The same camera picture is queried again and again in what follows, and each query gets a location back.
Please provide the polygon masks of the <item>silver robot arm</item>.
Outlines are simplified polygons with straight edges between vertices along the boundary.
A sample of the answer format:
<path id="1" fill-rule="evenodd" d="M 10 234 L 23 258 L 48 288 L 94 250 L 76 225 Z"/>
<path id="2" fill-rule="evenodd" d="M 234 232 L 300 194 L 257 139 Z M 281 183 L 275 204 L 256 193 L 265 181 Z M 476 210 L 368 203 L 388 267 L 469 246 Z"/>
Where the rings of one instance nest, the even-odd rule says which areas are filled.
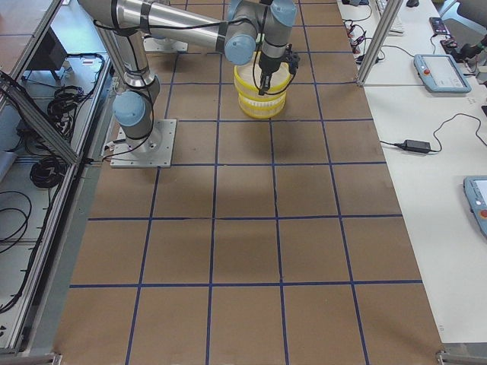
<path id="1" fill-rule="evenodd" d="M 94 25 L 107 32 L 109 56 L 123 67 L 126 90 L 116 97 L 113 113 L 130 153 L 154 151 L 161 140 L 154 120 L 158 77 L 151 71 L 143 37 L 168 38 L 212 48 L 235 65 L 259 58 L 259 94 L 272 86 L 272 76 L 286 62 L 294 74 L 299 57 L 289 38 L 297 8 L 292 1 L 232 1 L 228 17 L 217 20 L 157 1 L 82 1 Z"/>

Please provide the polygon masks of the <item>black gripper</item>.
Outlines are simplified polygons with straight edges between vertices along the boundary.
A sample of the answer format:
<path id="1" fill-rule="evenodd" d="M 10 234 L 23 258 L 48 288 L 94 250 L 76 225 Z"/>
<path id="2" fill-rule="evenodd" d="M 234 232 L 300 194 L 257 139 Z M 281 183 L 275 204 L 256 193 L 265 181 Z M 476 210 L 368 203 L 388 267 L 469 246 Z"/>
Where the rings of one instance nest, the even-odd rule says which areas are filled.
<path id="1" fill-rule="evenodd" d="M 272 75 L 279 70 L 283 62 L 288 64 L 289 72 L 295 75 L 299 68 L 300 60 L 300 56 L 292 50 L 290 43 L 280 46 L 264 43 L 259 57 L 259 67 L 261 69 L 259 95 L 267 94 L 271 86 Z"/>

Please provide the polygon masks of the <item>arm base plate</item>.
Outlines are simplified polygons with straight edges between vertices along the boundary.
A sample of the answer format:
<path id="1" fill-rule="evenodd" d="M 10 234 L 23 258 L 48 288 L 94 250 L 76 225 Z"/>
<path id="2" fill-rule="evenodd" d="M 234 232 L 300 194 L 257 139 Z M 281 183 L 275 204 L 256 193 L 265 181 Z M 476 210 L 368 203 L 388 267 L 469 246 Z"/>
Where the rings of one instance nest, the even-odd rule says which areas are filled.
<path id="1" fill-rule="evenodd" d="M 110 158 L 113 168 L 152 168 L 171 167 L 174 139 L 177 130 L 176 119 L 157 119 L 148 140 L 140 144 L 132 139 L 126 139 L 125 132 L 119 127 L 118 139 L 125 139 L 123 143 L 116 144 Z"/>

